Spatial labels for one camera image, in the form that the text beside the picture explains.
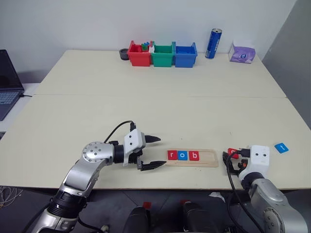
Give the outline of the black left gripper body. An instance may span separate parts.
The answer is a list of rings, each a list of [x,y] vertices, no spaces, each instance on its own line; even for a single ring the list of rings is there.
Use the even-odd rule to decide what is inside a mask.
[[[146,170],[147,166],[143,164],[143,161],[140,158],[143,155],[142,150],[146,146],[146,136],[141,134],[140,136],[135,136],[134,139],[137,140],[134,143],[130,143],[131,146],[134,144],[134,147],[130,150],[131,153],[129,154],[128,162],[136,164],[137,169],[139,170]]]

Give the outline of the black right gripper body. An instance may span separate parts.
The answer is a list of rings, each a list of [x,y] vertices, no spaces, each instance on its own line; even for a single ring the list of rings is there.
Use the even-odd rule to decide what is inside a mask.
[[[232,156],[233,175],[239,175],[247,166],[247,159],[239,155]]]

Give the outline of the wooden letter tray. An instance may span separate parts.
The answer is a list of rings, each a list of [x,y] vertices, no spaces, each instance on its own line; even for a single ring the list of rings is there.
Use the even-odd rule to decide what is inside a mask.
[[[189,151],[199,151],[200,160],[199,161],[190,161],[189,160],[189,153],[188,153],[188,160],[187,161],[179,161],[177,160],[168,160],[167,151],[168,150],[185,150]],[[179,167],[218,167],[218,158],[217,153],[215,150],[210,149],[168,149],[165,151],[165,159],[166,164],[168,166],[179,166]]]

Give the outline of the dark rounded shape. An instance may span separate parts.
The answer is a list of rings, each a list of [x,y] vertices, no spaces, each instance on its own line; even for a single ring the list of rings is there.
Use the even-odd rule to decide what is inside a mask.
[[[193,233],[220,233],[207,210],[199,204],[187,201],[182,205],[183,230]]]
[[[143,206],[138,206],[129,214],[122,233],[149,233],[150,228],[150,211]]]

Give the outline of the green plastic bin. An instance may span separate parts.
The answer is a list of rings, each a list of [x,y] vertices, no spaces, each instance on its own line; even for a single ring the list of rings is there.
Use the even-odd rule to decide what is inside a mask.
[[[175,42],[171,45],[154,45],[151,53],[153,65],[155,67],[171,67],[175,56]]]

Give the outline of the red plastic bin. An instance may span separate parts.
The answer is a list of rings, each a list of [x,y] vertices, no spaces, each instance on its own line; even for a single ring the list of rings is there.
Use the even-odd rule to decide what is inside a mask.
[[[149,50],[143,51],[141,44],[136,44],[134,40],[131,41],[128,48],[128,56],[132,66],[149,67],[152,63]]]

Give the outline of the blue plastic bin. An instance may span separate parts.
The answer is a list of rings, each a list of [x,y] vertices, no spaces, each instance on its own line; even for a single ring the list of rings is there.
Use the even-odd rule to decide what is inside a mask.
[[[173,65],[175,67],[193,68],[198,56],[195,42],[191,46],[177,46],[173,42],[173,51]]]

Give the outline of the purple tissue pack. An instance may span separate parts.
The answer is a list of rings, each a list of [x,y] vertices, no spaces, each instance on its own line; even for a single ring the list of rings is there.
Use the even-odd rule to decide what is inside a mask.
[[[230,62],[251,64],[255,55],[255,47],[251,41],[234,40],[228,58]]]

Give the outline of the blue drink can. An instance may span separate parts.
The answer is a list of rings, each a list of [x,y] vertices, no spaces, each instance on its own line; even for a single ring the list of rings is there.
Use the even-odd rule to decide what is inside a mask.
[[[208,59],[213,59],[215,57],[220,39],[222,35],[222,30],[218,28],[214,28],[211,31],[209,42],[207,45],[207,51],[205,57]]]

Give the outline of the grey laptop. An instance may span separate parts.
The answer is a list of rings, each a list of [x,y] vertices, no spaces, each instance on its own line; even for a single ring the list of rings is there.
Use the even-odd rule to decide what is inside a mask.
[[[23,85],[6,50],[0,50],[0,121],[24,94]]]

